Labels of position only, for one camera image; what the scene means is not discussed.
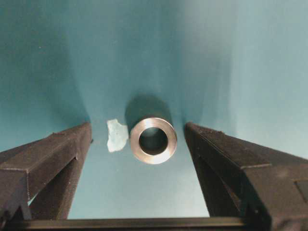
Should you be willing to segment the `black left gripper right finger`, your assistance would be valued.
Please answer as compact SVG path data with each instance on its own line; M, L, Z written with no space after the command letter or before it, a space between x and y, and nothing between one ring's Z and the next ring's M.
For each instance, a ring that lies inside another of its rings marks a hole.
M189 122L185 140L212 217L267 231L308 228L308 161Z

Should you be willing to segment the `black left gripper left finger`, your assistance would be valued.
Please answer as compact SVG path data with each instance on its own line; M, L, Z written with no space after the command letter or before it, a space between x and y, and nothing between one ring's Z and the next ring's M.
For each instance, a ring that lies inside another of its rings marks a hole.
M66 219L92 142L90 123L0 153L0 219Z

